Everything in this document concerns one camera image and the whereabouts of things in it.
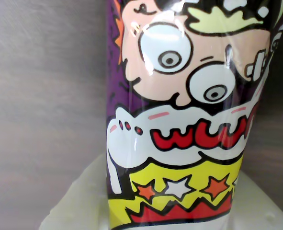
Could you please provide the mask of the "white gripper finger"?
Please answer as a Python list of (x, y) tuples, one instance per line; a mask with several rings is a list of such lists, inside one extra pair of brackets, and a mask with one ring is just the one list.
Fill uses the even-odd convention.
[(283, 212), (245, 173), (239, 173), (227, 230), (283, 230)]
[(107, 230), (106, 157), (98, 156), (42, 221), (40, 230)]

